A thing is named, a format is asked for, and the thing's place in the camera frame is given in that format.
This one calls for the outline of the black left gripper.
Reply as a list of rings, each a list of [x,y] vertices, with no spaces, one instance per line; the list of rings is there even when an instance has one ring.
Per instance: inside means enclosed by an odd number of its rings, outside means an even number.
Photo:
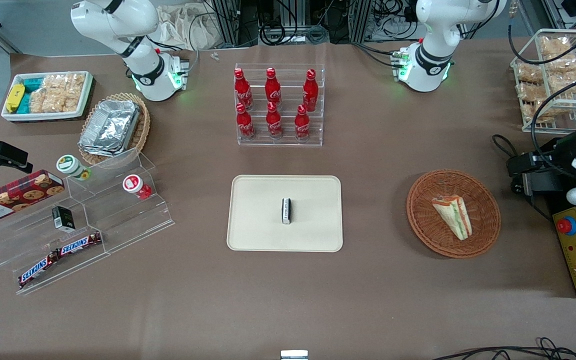
[[[565,195],[568,202],[576,202],[576,134],[568,134],[540,145],[537,135],[531,134],[532,153],[514,155],[506,161],[514,194],[529,196],[530,202],[546,194]]]

